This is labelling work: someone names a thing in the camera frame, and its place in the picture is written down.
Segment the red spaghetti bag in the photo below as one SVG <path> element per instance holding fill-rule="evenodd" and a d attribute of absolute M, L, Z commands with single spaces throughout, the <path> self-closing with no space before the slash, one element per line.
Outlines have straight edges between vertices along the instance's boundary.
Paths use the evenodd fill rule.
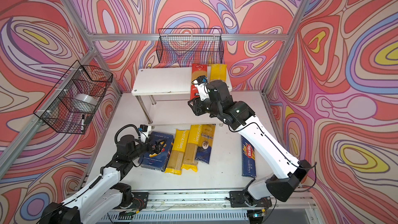
<path fill-rule="evenodd" d="M 199 97 L 199 92 L 195 85 L 198 84 L 198 78 L 201 76 L 207 77 L 207 65 L 192 64 L 190 100 Z"/>

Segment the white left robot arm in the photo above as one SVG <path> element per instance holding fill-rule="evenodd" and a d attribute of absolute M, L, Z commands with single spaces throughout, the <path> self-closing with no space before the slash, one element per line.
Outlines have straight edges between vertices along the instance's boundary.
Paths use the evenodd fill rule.
<path fill-rule="evenodd" d="M 134 204 L 131 186 L 122 183 L 137 159 L 160 154 L 166 139 L 146 134 L 146 125 L 127 124 L 119 129 L 114 142 L 116 152 L 99 175 L 60 203 L 52 202 L 43 210 L 40 224 L 95 224 L 114 208 L 129 209 Z"/>

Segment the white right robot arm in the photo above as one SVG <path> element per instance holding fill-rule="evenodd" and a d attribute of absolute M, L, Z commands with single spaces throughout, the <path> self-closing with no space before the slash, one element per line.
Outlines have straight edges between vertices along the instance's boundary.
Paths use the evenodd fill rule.
<path fill-rule="evenodd" d="M 249 200 L 273 196 L 287 202 L 313 166 L 288 152 L 268 132 L 255 111 L 244 101 L 235 101 L 222 80 L 208 82 L 200 76 L 191 83 L 198 94 L 188 101 L 196 116 L 208 114 L 227 125 L 231 132 L 244 137 L 263 157 L 273 174 L 256 179 L 247 186 Z"/>

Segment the white two-tier shelf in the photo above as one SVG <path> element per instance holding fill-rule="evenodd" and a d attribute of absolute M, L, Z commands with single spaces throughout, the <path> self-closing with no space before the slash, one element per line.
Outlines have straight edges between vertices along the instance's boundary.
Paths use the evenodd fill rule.
<path fill-rule="evenodd" d="M 219 124 L 208 115 L 195 116 L 188 106 L 191 68 L 140 69 L 131 94 L 150 125 Z"/>

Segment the blue Barilla rigatoni box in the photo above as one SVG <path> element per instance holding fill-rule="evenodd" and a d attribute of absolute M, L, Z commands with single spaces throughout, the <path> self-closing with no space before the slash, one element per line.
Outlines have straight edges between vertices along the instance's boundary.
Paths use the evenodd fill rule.
<path fill-rule="evenodd" d="M 159 154 L 145 153 L 143 157 L 139 158 L 138 163 L 142 168 L 165 172 L 173 148 L 174 136 L 160 132 L 152 132 L 150 136 L 152 137 L 151 144 L 159 140 L 164 140 L 161 143 L 164 147 Z"/>

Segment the dark blue spaghetti bag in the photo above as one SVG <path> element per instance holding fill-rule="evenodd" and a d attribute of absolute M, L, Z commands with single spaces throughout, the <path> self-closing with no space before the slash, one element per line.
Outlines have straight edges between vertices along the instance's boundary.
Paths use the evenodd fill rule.
<path fill-rule="evenodd" d="M 202 125 L 195 160 L 209 164 L 215 134 L 215 124 Z"/>

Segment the yellow Pastatime spaghetti bag left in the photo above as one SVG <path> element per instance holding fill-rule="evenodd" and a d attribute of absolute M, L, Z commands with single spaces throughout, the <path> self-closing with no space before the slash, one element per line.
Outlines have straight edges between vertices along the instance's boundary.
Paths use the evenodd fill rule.
<path fill-rule="evenodd" d="M 190 130 L 176 130 L 173 148 L 165 173 L 181 175 Z"/>

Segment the yellow pastatime spaghetti bag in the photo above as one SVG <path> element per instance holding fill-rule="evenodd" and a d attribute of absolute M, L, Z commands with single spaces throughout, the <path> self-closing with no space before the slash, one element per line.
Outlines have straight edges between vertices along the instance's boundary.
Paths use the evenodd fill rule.
<path fill-rule="evenodd" d="M 198 171 L 198 162 L 195 160 L 198 144 L 202 134 L 202 124 L 191 125 L 190 133 L 186 145 L 186 151 L 182 162 L 182 169 Z"/>
<path fill-rule="evenodd" d="M 181 175 L 190 130 L 176 130 L 173 148 L 165 173 Z"/>

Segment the yellow Pastatime spaghetti bag right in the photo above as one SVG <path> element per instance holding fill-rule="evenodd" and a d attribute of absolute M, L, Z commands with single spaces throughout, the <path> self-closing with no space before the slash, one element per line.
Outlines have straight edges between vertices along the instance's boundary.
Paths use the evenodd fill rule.
<path fill-rule="evenodd" d="M 186 145 L 186 151 L 182 162 L 182 169 L 198 171 L 198 162 L 195 160 L 198 144 L 202 134 L 202 124 L 191 125 L 190 133 Z"/>

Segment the blue Barilla spaghetti box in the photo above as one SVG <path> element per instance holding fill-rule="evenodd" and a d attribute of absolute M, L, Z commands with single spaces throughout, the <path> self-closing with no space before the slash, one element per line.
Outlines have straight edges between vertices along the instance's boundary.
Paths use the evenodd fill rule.
<path fill-rule="evenodd" d="M 241 136 L 241 157 L 242 176 L 256 178 L 255 149 L 243 136 Z"/>

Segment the silver tape roll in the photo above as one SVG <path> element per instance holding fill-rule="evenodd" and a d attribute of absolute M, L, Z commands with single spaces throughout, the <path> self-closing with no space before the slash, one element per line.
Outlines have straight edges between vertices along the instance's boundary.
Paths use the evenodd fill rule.
<path fill-rule="evenodd" d="M 97 100 L 92 96 L 80 93 L 74 97 L 72 106 L 77 112 L 88 114 L 95 111 Z"/>

